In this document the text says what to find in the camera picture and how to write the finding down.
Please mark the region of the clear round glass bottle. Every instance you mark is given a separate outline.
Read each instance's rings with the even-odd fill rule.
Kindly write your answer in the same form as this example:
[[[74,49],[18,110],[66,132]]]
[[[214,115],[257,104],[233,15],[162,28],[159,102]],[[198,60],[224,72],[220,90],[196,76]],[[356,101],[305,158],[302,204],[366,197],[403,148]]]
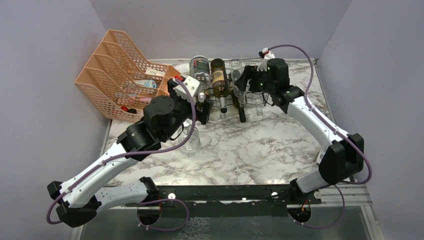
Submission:
[[[184,121],[180,135],[177,137],[179,143],[181,143],[188,135],[192,128],[193,122],[190,119]],[[200,134],[197,127],[194,127],[193,133],[191,134],[188,141],[179,148],[184,154],[193,156],[197,154],[201,149]]]

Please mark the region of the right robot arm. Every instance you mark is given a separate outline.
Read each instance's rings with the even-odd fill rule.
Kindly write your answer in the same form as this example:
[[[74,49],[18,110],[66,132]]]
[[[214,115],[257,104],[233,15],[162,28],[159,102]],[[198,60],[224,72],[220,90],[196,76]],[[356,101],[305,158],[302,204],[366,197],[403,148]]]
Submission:
[[[315,108],[305,93],[290,83],[289,66],[284,59],[268,60],[265,70],[246,65],[243,72],[235,70],[231,77],[237,90],[267,93],[273,105],[301,123],[325,151],[316,169],[290,182],[288,196],[292,202],[300,204],[310,192],[340,183],[363,170],[363,137],[340,129]]]

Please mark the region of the clear tall glass bottle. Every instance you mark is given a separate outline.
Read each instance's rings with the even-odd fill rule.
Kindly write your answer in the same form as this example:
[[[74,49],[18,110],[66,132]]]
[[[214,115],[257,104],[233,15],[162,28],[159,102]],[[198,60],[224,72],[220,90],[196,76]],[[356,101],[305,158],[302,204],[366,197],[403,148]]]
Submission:
[[[220,117],[220,119],[225,119],[226,118],[226,111],[225,112],[222,112],[222,111],[219,111],[219,117]]]

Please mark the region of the dark green wine bottle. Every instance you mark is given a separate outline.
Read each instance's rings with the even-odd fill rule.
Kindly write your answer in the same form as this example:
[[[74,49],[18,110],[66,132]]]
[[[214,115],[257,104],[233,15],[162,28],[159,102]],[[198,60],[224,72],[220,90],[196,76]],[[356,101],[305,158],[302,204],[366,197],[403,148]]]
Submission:
[[[230,91],[232,105],[238,110],[239,121],[245,123],[247,121],[245,108],[240,105],[239,98],[235,95],[234,90]]]

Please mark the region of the green bottle silver foil neck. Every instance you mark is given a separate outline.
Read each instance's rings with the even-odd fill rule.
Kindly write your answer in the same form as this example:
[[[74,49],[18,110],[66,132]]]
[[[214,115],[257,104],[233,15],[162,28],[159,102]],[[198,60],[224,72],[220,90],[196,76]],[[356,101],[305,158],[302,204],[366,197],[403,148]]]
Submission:
[[[219,109],[226,114],[227,96],[230,92],[225,62],[221,58],[215,58],[210,62],[212,89],[214,96],[218,99]]]

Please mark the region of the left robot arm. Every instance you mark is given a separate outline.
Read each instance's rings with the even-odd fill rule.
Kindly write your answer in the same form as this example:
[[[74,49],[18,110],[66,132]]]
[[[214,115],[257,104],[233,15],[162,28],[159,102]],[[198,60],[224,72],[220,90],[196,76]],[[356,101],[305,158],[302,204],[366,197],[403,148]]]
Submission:
[[[148,156],[164,153],[162,143],[173,140],[186,120],[196,122],[200,114],[196,100],[205,85],[190,76],[175,76],[167,82],[167,87],[169,94],[153,98],[143,109],[141,120],[128,126],[89,167],[67,181],[53,181],[47,186],[53,199],[46,214],[49,224],[55,223],[51,218],[53,212],[58,223],[76,228],[110,208],[162,202],[159,189],[150,177],[117,187],[106,185]]]

